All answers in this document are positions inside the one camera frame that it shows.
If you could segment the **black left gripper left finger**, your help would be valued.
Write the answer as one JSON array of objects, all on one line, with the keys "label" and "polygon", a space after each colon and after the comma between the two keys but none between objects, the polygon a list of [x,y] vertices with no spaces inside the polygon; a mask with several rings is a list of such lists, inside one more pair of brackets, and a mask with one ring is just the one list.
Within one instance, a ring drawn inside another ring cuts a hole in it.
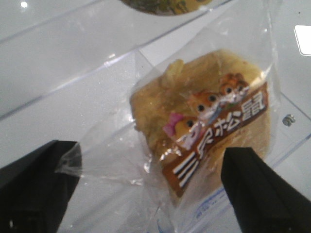
[{"label": "black left gripper left finger", "polygon": [[72,155],[82,164],[75,141],[53,140],[0,169],[0,231],[55,233],[80,180],[57,170]]}]

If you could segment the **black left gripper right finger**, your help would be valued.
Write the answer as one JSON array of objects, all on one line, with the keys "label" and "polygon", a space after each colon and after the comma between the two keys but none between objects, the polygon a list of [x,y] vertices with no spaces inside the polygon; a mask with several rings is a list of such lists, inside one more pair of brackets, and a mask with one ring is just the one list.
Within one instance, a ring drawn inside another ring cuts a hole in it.
[{"label": "black left gripper right finger", "polygon": [[225,149],[221,181],[243,233],[311,231],[311,202],[252,148]]}]

